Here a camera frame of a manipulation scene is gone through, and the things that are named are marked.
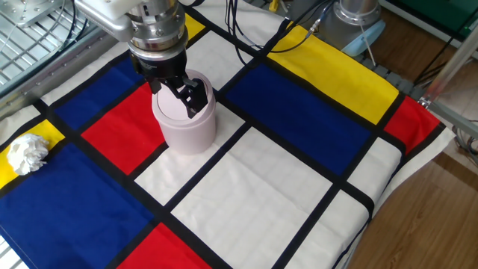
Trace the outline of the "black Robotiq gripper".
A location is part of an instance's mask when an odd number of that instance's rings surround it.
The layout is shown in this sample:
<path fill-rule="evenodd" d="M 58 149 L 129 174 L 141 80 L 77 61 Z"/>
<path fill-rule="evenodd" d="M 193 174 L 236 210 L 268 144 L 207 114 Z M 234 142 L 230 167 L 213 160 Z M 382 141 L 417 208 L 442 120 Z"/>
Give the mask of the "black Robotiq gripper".
<path fill-rule="evenodd" d="M 207 104 L 205 83 L 199 78 L 186 75 L 187 54 L 183 49 L 176 56 L 166 60 L 147 60 L 129 52 L 134 70 L 147 78 L 152 94 L 161 89 L 161 81 L 170 89 L 174 97 L 186 107 L 187 116 L 192 119 Z"/>

